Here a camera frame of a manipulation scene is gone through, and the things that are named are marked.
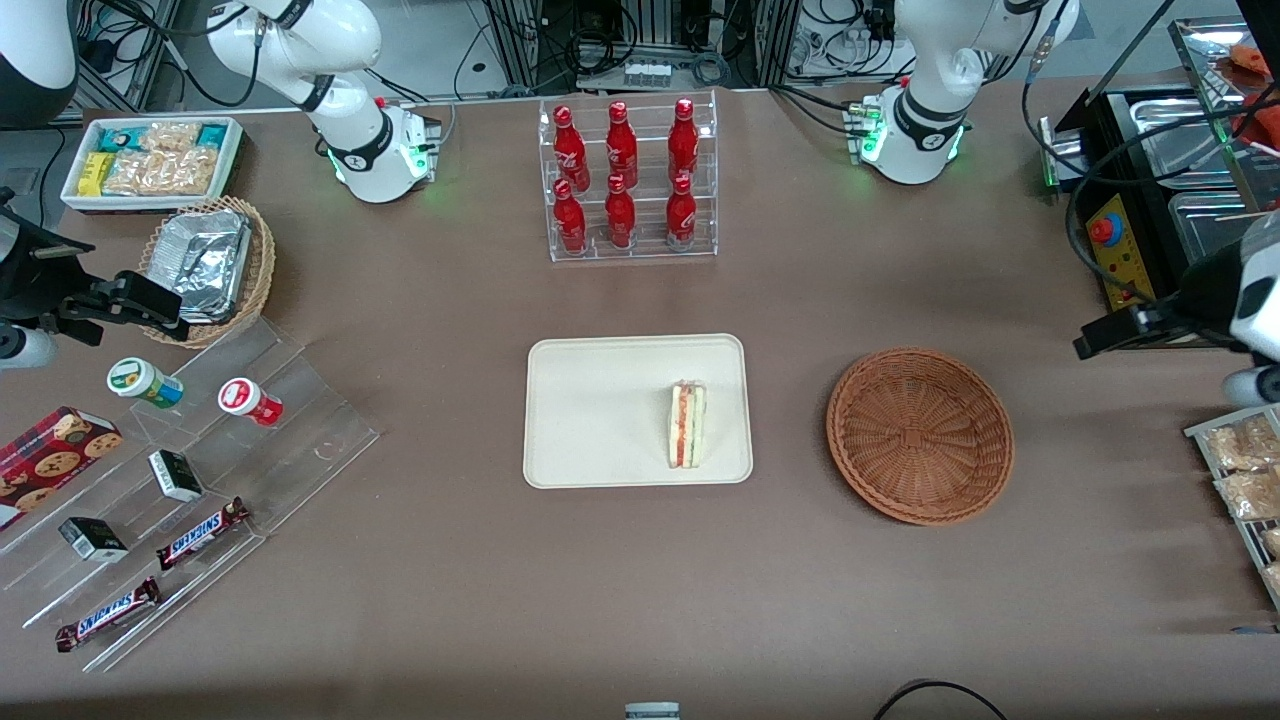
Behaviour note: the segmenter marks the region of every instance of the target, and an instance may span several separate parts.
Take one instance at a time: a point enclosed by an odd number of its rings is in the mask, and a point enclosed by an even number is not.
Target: small black box
[[[58,527],[58,532],[84,560],[115,562],[129,552],[111,528],[97,518],[68,518]]]
[[[160,483],[160,492],[165,497],[183,502],[200,500],[204,489],[200,487],[200,480],[196,479],[196,473],[191,469],[191,464],[187,462],[186,457],[168,450],[157,450],[151,454],[150,461],[151,473],[156,477],[156,482]]]

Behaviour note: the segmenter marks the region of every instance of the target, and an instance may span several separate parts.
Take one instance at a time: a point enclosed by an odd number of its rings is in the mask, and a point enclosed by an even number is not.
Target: red coca-cola bottle
[[[692,177],[698,169],[698,128],[694,127],[694,101],[687,97],[676,101],[676,123],[667,137],[667,152],[671,158],[667,173],[672,183],[680,173]]]
[[[627,104],[609,104],[609,135],[604,138],[609,152],[609,173],[618,173],[628,188],[640,181],[640,158],[636,131],[627,122]]]
[[[685,252],[694,245],[698,201],[690,195],[692,184],[689,173],[680,173],[672,183],[676,191],[667,200],[667,245],[676,252]]]
[[[573,127],[573,113],[559,105],[552,117],[556,119],[556,164],[561,177],[573,184],[575,192],[586,192],[591,187],[591,172],[586,169],[586,143]]]
[[[636,204],[627,192],[626,178],[621,173],[609,176],[609,197],[604,201],[609,215],[609,242],[618,250],[635,245]]]
[[[564,252],[586,252],[586,215],[582,214],[582,205],[573,197],[573,187],[567,179],[557,178],[552,191],[556,193],[556,206],[552,210]]]

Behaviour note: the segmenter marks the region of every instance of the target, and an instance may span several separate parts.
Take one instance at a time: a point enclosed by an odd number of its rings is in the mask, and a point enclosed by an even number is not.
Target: acrylic bottle rack
[[[0,536],[5,601],[20,611],[24,628],[47,635],[51,655],[60,626],[156,577],[164,597],[159,606],[93,634],[65,656],[84,671],[105,671],[123,660],[378,439],[316,374],[302,347],[265,319],[219,340],[173,375],[186,386],[182,402],[168,410],[133,405],[116,423],[124,443],[101,461],[109,469],[91,469]],[[218,389],[233,377],[251,378],[284,402],[275,427],[218,407]],[[179,502],[160,493],[147,462],[157,448],[187,456],[204,486],[200,500]],[[237,496],[251,518],[161,574],[155,551]],[[105,520],[129,553],[116,564],[81,560],[58,532],[70,516]]]
[[[676,100],[681,97],[694,101],[694,124],[698,127],[698,168],[692,177],[698,213],[694,219],[692,246],[687,251],[676,252],[667,246],[667,200],[671,197],[667,137],[675,122]],[[640,181],[630,191],[636,205],[635,245],[630,250],[618,250],[609,242],[608,218],[604,213],[604,200],[609,195],[609,163],[604,138],[609,132],[609,102],[618,99],[627,104],[640,160]],[[559,167],[556,164],[556,124],[550,114],[558,105],[566,105],[573,111],[573,124],[586,143],[586,165],[591,173],[590,187],[576,196],[586,213],[588,242],[586,254],[577,256],[564,251],[553,213],[556,197],[552,183],[559,177]],[[673,260],[716,255],[719,249],[719,183],[713,92],[566,97],[543,101],[539,111],[538,151],[541,159],[543,205],[547,209],[547,238],[552,261]]]

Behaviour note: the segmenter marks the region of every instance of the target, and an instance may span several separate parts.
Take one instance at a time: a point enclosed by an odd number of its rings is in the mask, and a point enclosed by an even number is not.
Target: snack box
[[[111,423],[73,407],[59,407],[36,427],[0,447],[0,530],[40,507],[124,439]]]
[[[84,163],[91,152],[99,150],[102,136],[114,131],[146,126],[152,122],[227,126],[227,135],[223,136],[223,143],[218,149],[218,164],[214,167],[214,179],[209,182],[209,191],[205,195],[79,195],[77,186],[81,173],[84,170]],[[241,124],[229,115],[145,115],[93,120],[84,128],[84,137],[81,140],[79,149],[76,150],[76,160],[72,161],[72,169],[67,173],[67,182],[63,183],[61,192],[63,202],[68,208],[93,215],[104,213],[168,213],[177,208],[195,205],[202,200],[221,197],[227,183],[230,181],[242,136],[243,129]]]

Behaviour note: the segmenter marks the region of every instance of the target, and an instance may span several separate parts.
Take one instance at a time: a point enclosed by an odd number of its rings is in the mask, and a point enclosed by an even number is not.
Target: wicker basket
[[[244,264],[244,278],[241,282],[239,297],[236,301],[236,315],[220,325],[191,325],[191,334],[184,342],[165,337],[164,334],[143,328],[142,332],[156,342],[166,345],[180,345],[192,350],[202,350],[223,337],[232,328],[247,319],[257,316],[266,305],[266,296],[271,292],[271,273],[275,272],[275,240],[271,237],[271,228],[266,227],[262,215],[252,205],[237,197],[218,197],[189,208],[183,208],[182,213],[212,213],[214,210],[236,210],[243,213],[253,222],[253,236],[250,240],[250,256]],[[151,241],[142,251],[142,261],[138,263],[138,272],[146,274],[151,265],[151,255],[156,249],[156,238],[160,236],[160,227],[151,233]]]
[[[1014,433],[996,393],[941,352],[899,347],[845,372],[827,405],[840,473],[873,507],[948,525],[996,501],[1014,468]]]

